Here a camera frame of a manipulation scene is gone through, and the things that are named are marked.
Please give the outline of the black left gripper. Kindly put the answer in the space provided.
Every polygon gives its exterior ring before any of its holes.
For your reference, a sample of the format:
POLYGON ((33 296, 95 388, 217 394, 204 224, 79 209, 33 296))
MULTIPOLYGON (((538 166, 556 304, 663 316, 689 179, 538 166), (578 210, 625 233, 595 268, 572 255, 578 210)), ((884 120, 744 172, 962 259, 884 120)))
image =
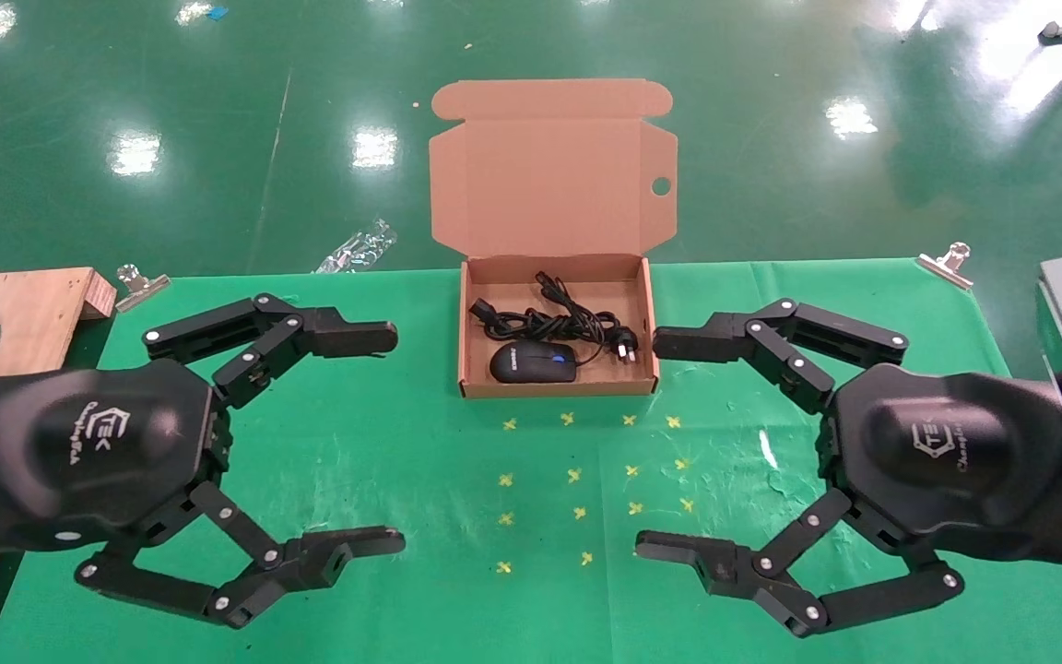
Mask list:
POLYGON ((240 630, 287 594, 333 588, 354 559, 405 549, 405 535, 388 526, 278 542, 215 483, 229 467, 225 408, 245 407, 308 356, 381 358, 399 344, 395 325, 352 323, 333 306, 261 293, 155 326, 143 339, 155 361, 144 367, 0 377, 0 551, 106 542, 78 567, 78 585, 240 630), (237 356, 212 385, 183 367, 230 350, 237 356), (200 516, 249 555, 228 583, 136 566, 143 548, 200 516))

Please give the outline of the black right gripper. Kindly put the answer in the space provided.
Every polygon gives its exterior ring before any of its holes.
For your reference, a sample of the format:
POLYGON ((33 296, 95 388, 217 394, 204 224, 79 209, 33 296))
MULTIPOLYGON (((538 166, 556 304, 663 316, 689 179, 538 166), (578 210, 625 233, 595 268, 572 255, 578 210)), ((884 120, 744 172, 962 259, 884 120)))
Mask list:
POLYGON ((699 327, 660 326, 653 350, 660 359, 746 362, 802 411, 823 412, 821 476, 834 489, 767 545, 636 535, 635 554, 686 564, 709 596, 753 601, 806 639, 960 596, 962 576, 931 548, 984 562, 1062 564, 1062 392, 1055 384, 910 373, 897 367, 909 350, 903 333, 792 299, 753 314, 716 312, 699 327), (808 351, 868 370, 834 392, 808 351), (883 551, 897 551, 906 575, 822 596, 799 585, 793 564, 844 518, 883 551))

